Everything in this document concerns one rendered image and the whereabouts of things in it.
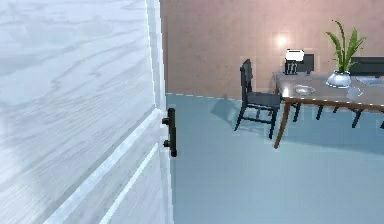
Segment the dark grey chair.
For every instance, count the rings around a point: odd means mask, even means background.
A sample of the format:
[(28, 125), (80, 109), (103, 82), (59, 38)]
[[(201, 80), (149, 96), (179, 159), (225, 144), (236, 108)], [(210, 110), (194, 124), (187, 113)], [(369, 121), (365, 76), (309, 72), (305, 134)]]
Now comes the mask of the dark grey chair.
[[(270, 125), (269, 138), (273, 137), (274, 128), (276, 124), (277, 114), (280, 109), (282, 101), (279, 94), (263, 93), (254, 91), (252, 88), (252, 63), (250, 59), (246, 59), (239, 68), (241, 76), (241, 92), (242, 92), (242, 105), (236, 121), (234, 130), (237, 130), (242, 120), (260, 122)], [(257, 110), (255, 117), (246, 117), (244, 115), (248, 108)], [(271, 113), (270, 120), (260, 118), (260, 112), (269, 111)]]

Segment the glass dish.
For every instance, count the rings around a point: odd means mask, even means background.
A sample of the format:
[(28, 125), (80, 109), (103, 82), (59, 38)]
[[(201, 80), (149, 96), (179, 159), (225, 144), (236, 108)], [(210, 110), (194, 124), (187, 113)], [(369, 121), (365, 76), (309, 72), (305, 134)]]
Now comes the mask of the glass dish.
[(311, 95), (312, 93), (315, 92), (315, 89), (313, 87), (310, 87), (310, 86), (304, 86), (304, 85), (296, 85), (294, 87), (294, 90), (297, 94), (301, 95), (301, 96), (307, 96), (307, 95)]

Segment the white room door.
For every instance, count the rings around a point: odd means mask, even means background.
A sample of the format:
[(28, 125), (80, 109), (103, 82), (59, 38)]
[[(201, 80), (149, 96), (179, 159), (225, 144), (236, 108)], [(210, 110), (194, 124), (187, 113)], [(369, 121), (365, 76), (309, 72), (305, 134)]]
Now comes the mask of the white room door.
[(160, 0), (0, 0), (0, 224), (174, 224)]

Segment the brown wooden table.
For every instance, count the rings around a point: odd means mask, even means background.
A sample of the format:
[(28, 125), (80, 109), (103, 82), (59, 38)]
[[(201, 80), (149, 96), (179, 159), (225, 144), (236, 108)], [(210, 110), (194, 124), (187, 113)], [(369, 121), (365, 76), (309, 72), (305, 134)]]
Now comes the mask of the brown wooden table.
[[(275, 72), (272, 77), (275, 82), (275, 93), (281, 95), (284, 105), (279, 132), (274, 143), (275, 149), (279, 147), (284, 134), (292, 104), (384, 112), (384, 87), (366, 86), (353, 79), (352, 86), (359, 88), (361, 92), (356, 97), (350, 98), (347, 96), (347, 88), (328, 86), (327, 75), (285, 75)], [(315, 91), (310, 95), (301, 96), (294, 90), (297, 85), (313, 87)]]

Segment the green house plant silver pot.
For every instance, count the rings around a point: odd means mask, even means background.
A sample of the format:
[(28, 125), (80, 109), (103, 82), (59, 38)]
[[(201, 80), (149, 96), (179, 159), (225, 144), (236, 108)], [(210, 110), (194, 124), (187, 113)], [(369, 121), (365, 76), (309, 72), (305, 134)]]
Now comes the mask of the green house plant silver pot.
[(330, 31), (327, 31), (326, 34), (335, 45), (334, 55), (336, 56), (337, 69), (328, 77), (326, 84), (333, 88), (346, 89), (351, 86), (350, 68), (355, 65), (351, 59), (367, 37), (359, 37), (357, 29), (353, 28), (349, 41), (346, 41), (343, 25), (337, 20), (335, 23), (340, 30), (341, 38)]

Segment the clear glass cup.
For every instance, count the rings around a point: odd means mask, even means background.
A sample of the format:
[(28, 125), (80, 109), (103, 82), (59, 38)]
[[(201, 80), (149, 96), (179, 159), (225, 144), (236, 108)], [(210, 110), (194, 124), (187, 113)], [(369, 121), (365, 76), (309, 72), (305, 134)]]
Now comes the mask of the clear glass cup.
[(364, 93), (363, 90), (361, 90), (360, 88), (358, 87), (350, 87), (348, 89), (348, 92), (347, 92), (347, 95), (346, 97), (350, 100), (355, 100), (357, 99), (358, 97), (360, 97), (362, 94)]

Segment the black monitor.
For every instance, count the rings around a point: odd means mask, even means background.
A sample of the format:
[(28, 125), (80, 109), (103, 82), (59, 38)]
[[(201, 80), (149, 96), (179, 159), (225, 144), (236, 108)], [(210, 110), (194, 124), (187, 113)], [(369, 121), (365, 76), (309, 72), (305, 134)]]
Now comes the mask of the black monitor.
[(352, 57), (351, 76), (384, 76), (384, 57)]

